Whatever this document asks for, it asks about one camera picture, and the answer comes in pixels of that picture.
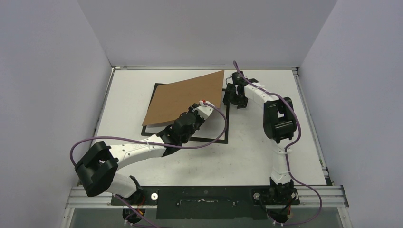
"black bracket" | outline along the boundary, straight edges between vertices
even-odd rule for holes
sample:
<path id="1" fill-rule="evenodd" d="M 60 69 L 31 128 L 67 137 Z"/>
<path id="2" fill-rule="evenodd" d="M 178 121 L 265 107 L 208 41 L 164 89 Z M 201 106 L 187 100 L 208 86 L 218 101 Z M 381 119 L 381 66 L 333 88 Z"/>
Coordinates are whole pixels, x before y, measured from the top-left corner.
<path id="1" fill-rule="evenodd" d="M 75 166 L 89 197 L 97 196 L 111 186 L 118 165 L 109 151 L 110 148 L 104 141 L 96 142 Z"/>
<path id="2" fill-rule="evenodd" d="M 288 105 L 293 108 L 291 98 L 284 97 Z M 263 130 L 269 139 L 280 143 L 283 139 L 292 139 L 297 123 L 291 111 L 281 100 L 267 101 L 263 105 Z"/>

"metal frame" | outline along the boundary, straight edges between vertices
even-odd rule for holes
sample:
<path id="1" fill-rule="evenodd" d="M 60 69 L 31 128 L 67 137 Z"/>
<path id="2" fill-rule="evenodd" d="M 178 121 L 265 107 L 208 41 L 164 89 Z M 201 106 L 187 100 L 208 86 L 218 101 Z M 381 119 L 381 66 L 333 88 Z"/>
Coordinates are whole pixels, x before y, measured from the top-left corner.
<path id="1" fill-rule="evenodd" d="M 109 78 L 108 86 L 105 92 L 104 101 L 102 104 L 102 108 L 98 117 L 98 121 L 96 123 L 96 128 L 94 131 L 94 136 L 98 132 L 99 124 L 102 119 L 103 111 L 106 105 L 107 97 L 109 94 L 109 90 L 112 84 L 112 80 L 116 70 L 231 70 L 232 66 L 229 65 L 213 65 L 213 66 L 202 66 L 202 67 L 153 67 L 153 66 L 114 66 L 112 67 L 112 72 Z M 309 108 L 307 106 L 305 96 L 300 84 L 299 75 L 296 67 L 278 67 L 278 68 L 267 68 L 267 67 L 244 67 L 245 70 L 292 70 L 294 79 L 298 88 L 299 95 L 302 100 L 302 104 L 305 110 L 305 113 L 308 118 L 308 123 L 310 130 L 312 132 L 315 146 L 317 148 L 318 155 L 321 159 L 322 169 L 324 172 L 325 178 L 329 177 L 329 173 L 327 171 L 327 166 L 325 163 L 325 159 L 322 153 L 322 149 L 319 144 L 319 140 L 317 137 L 317 133 L 311 118 L 311 114 Z M 314 187 L 320 194 L 323 200 L 323 207 L 336 207 L 339 211 L 340 220 L 342 221 L 342 225 L 344 228 L 352 228 L 352 223 L 347 211 L 348 202 L 345 196 L 345 192 L 343 186 L 312 186 Z M 319 200 L 316 194 L 303 186 L 296 186 L 300 196 L 300 205 L 295 205 L 296 208 L 312 208 L 319 206 Z M 102 193 L 96 197 L 88 197 L 85 193 L 84 188 L 82 187 L 72 187 L 70 191 L 70 195 L 68 197 L 66 203 L 65 213 L 62 219 L 62 228 L 70 227 L 71 219 L 73 217 L 74 208 L 123 208 L 124 206 L 113 206 L 110 204 L 112 194 L 111 193 Z M 275 208 L 276 206 L 267 206 L 267 208 Z M 143 209 L 156 209 L 157 206 L 140 206 Z"/>

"cable tie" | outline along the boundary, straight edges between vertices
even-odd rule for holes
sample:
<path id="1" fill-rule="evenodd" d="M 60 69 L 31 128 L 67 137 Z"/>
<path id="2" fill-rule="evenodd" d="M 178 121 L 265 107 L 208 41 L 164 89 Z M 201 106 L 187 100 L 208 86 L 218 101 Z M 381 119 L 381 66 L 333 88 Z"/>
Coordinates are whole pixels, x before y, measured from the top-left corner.
<path id="1" fill-rule="evenodd" d="M 275 152 L 276 154 L 280 154 L 280 155 L 291 154 L 291 151 L 290 151 L 290 152 L 282 152 L 282 151 L 277 151 L 277 150 L 275 150 L 274 152 Z"/>
<path id="2" fill-rule="evenodd" d="M 145 141 L 145 143 L 147 144 L 148 150 L 151 150 L 151 149 L 150 149 L 150 144 L 148 143 L 148 140 L 144 139 L 144 141 Z"/>

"transparent panel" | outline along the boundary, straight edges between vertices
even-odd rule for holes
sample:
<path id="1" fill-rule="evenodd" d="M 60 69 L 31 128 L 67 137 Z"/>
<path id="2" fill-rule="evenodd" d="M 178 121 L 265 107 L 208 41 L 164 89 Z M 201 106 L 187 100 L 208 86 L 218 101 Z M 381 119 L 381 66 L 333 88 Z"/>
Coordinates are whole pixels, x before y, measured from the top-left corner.
<path id="1" fill-rule="evenodd" d="M 271 227 L 270 220 L 252 220 L 250 218 L 236 219 L 167 219 L 156 220 L 157 209 L 147 209 L 146 217 L 158 226 L 172 228 L 267 228 Z M 294 208 L 291 210 L 293 217 L 289 222 L 298 222 L 310 218 L 317 212 L 317 208 Z M 71 228 L 129 228 L 124 226 L 122 209 L 85 209 L 76 208 L 71 222 Z M 148 225 L 145 221 L 138 224 Z M 299 228 L 341 228 L 342 223 L 337 208 L 323 208 L 320 215 L 313 221 L 297 226 Z"/>

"wire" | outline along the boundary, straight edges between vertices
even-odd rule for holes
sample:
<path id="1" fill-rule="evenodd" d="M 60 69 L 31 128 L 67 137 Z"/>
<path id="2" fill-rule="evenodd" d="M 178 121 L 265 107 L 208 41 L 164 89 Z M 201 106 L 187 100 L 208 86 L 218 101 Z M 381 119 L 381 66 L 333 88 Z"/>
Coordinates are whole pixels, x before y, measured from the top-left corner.
<path id="1" fill-rule="evenodd" d="M 154 224 L 152 221 L 150 221 L 149 219 L 147 219 L 147 218 L 144 217 L 143 215 L 141 215 L 139 212 L 137 212 L 137 210 L 135 210 L 132 206 L 130 206 L 130 204 L 129 204 L 128 202 L 126 202 L 126 200 L 124 200 L 123 198 L 121 198 L 120 196 L 118 196 L 118 195 L 116 195 L 116 194 L 114 194 L 113 196 L 114 196 L 116 199 L 120 200 L 122 203 L 124 203 L 128 208 L 130 208 L 130 210 L 132 210 L 138 217 L 140 217 L 141 219 L 144 219 L 144 221 L 148 222 L 148 223 L 151 225 L 151 226 L 144 226 L 144 225 L 133 224 L 133 226 L 135 226 L 135 227 L 144 227 L 144 228 L 152 228 L 152 227 L 154 227 L 154 228 L 162 228 L 162 227 L 159 227 L 159 226 L 157 226 L 156 224 Z"/>
<path id="2" fill-rule="evenodd" d="M 237 70 L 238 74 L 241 75 L 242 78 L 243 78 L 248 84 L 250 84 L 251 86 L 253 86 L 253 87 L 255 87 L 255 88 L 257 88 L 257 89 L 259 89 L 259 90 L 261 90 L 261 91 L 263 91 L 263 92 L 265 92 L 267 95 L 273 95 L 273 96 L 278 97 L 278 98 L 284 103 L 284 105 L 290 110 L 291 114 L 294 116 L 295 122 L 297 123 L 297 128 L 298 128 L 298 137 L 284 148 L 284 152 L 287 153 L 287 149 L 288 149 L 290 146 L 296 144 L 296 143 L 301 139 L 301 124 L 299 123 L 299 120 L 298 120 L 297 115 L 295 114 L 294 110 L 293 110 L 293 109 L 291 108 L 291 106 L 286 102 L 286 100 L 284 100 L 284 98 L 283 98 L 282 96 L 280 96 L 279 94 L 270 93 L 269 91 L 267 91 L 267 90 L 265 90 L 265 89 L 263 89 L 263 88 L 257 87 L 256 85 L 252 84 L 252 83 L 243 75 L 243 73 L 241 73 L 241 71 L 239 70 L 239 67 L 238 67 L 237 62 L 234 60 L 232 63 L 234 64 L 234 67 L 235 67 L 235 69 Z M 298 184 L 300 184 L 300 185 L 302 185 L 302 186 L 305 186 L 305 187 L 311 189 L 311 190 L 312 190 L 314 193 L 316 193 L 316 195 L 319 197 L 319 209 L 318 209 L 317 213 L 316 213 L 314 216 L 312 216 L 311 218 L 309 218 L 309 219 L 307 219 L 307 220 L 305 220 L 305 221 L 302 221 L 302 222 L 295 222 L 295 223 L 286 223 L 286 224 L 284 224 L 284 226 L 300 225 L 300 224 L 304 224 L 304 223 L 310 222 L 311 220 L 313 220 L 314 218 L 316 218 L 316 217 L 320 214 L 320 212 L 322 211 L 322 197 L 320 196 L 319 192 L 316 191 L 314 188 L 312 188 L 311 186 L 309 186 L 309 185 L 307 185 L 307 184 L 305 184 L 305 183 L 302 183 L 302 182 L 298 181 L 298 180 L 292 175 L 291 170 L 290 170 L 290 164 L 289 164 L 288 154 L 286 154 L 285 156 L 286 156 L 286 161 L 287 161 L 287 171 L 289 172 L 290 177 L 291 177 L 295 182 L 297 182 Z"/>
<path id="3" fill-rule="evenodd" d="M 140 224 L 135 224 L 135 223 L 130 223 L 130 222 L 128 222 L 127 220 L 128 220 L 131 216 L 133 216 L 133 215 L 135 215 L 135 214 L 136 214 L 136 213 L 132 213 L 132 214 L 126 216 L 125 222 L 126 222 L 127 224 L 130 224 L 130 225 L 134 226 L 134 227 L 154 228 L 154 226 L 140 225 Z"/>
<path id="4" fill-rule="evenodd" d="M 226 84 L 227 86 L 228 86 L 227 80 L 230 79 L 230 78 L 231 78 L 231 76 L 229 76 L 228 78 L 225 79 L 225 84 Z"/>
<path id="5" fill-rule="evenodd" d="M 137 205 L 137 211 L 143 215 L 143 213 L 139 210 L 139 207 L 145 202 L 145 195 L 143 195 L 143 201 L 141 201 L 141 203 L 139 205 Z"/>
<path id="6" fill-rule="evenodd" d="M 92 140 L 96 140 L 96 139 L 114 139 L 114 140 L 127 141 L 127 142 L 131 142 L 131 143 L 137 143 L 137 144 L 143 144 L 143 145 L 149 144 L 149 145 L 164 146 L 164 147 L 172 147 L 172 148 L 178 148 L 178 149 L 189 149 L 189 150 L 190 150 L 190 149 L 200 149 L 200 148 L 209 146 L 209 145 L 215 143 L 217 140 L 219 140 L 219 139 L 221 138 L 221 136 L 225 133 L 225 131 L 227 130 L 227 127 L 228 127 L 228 122 L 227 122 L 227 118 L 225 117 L 225 114 L 224 114 L 220 109 L 218 109 L 217 107 L 215 107 L 215 106 L 213 106 L 213 105 L 211 105 L 211 104 L 209 104 L 209 103 L 206 103 L 206 102 L 203 102 L 203 104 L 204 104 L 204 105 L 207 105 L 207 106 L 213 108 L 215 111 L 217 111 L 217 112 L 224 118 L 224 121 L 225 121 L 224 130 L 222 130 L 222 132 L 220 133 L 220 135 L 219 135 L 217 138 L 213 139 L 211 142 L 208 142 L 208 143 L 206 143 L 206 144 L 204 144 L 204 145 L 201 145 L 201 146 L 175 146 L 175 145 L 168 145 L 168 144 L 157 143 L 157 142 L 154 142 L 154 143 L 153 143 L 153 142 L 143 142 L 143 141 L 139 141 L 139 140 L 127 139 L 127 138 L 122 138 L 122 137 L 114 137 L 114 136 L 96 136 L 96 137 L 90 137 L 90 138 L 87 138 L 87 139 L 80 140 L 80 141 L 78 141 L 76 144 L 74 144 L 74 145 L 71 147 L 71 149 L 70 149 L 70 160 L 71 160 L 71 163 L 72 163 L 74 166 L 76 165 L 76 162 L 75 162 L 74 159 L 73 159 L 73 151 L 74 151 L 74 149 L 75 149 L 78 145 L 80 145 L 80 144 L 82 144 L 82 143 L 84 143 L 84 142 L 92 141 Z"/>

